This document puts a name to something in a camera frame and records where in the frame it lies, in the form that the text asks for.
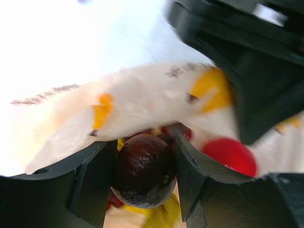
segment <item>black plastic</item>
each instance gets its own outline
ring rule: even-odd
[[[116,148],[95,142],[32,175],[0,176],[0,227],[102,228]]]
[[[176,139],[177,180],[187,228],[302,228],[304,174],[239,174]]]
[[[252,5],[260,0],[248,6],[241,4],[245,1],[238,1],[243,7],[228,0],[174,1],[168,21],[184,43],[223,69],[235,100],[239,137],[252,144],[304,110],[304,39],[291,23],[285,28],[254,16]]]

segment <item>white table surface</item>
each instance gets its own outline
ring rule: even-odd
[[[165,19],[168,0],[1,1],[0,60],[6,97],[85,83],[122,67],[206,62]]]

